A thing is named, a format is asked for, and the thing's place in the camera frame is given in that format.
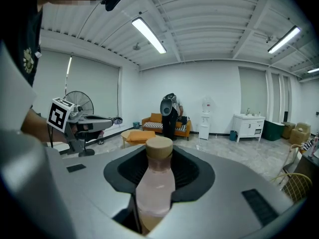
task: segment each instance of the water bottle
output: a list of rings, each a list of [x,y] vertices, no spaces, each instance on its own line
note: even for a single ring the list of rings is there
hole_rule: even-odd
[[[170,197],[175,191],[175,179],[170,168],[172,150],[173,142],[169,138],[155,137],[146,141],[149,167],[136,188],[144,235],[151,231],[170,209]]]

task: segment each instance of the bottle cap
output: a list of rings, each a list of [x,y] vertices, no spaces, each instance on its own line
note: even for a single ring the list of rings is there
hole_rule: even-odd
[[[173,151],[173,141],[166,137],[154,137],[146,141],[146,153],[150,158],[165,159]]]

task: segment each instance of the trash can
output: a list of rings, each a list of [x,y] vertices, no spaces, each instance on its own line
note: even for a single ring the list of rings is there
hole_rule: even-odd
[[[235,141],[236,140],[237,131],[231,130],[229,135],[229,140]]]
[[[140,129],[140,123],[139,122],[133,122],[134,129]]]

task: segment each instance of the fan grille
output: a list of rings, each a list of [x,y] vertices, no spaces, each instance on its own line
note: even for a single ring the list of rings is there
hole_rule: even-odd
[[[66,94],[64,100],[81,106],[84,114],[90,115],[94,113],[94,106],[91,99],[81,91],[72,91]]]

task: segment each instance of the white table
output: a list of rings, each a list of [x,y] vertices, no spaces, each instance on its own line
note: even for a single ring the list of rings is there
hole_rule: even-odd
[[[233,130],[237,131],[237,142],[246,137],[255,137],[260,141],[265,117],[245,114],[235,114],[234,117]]]

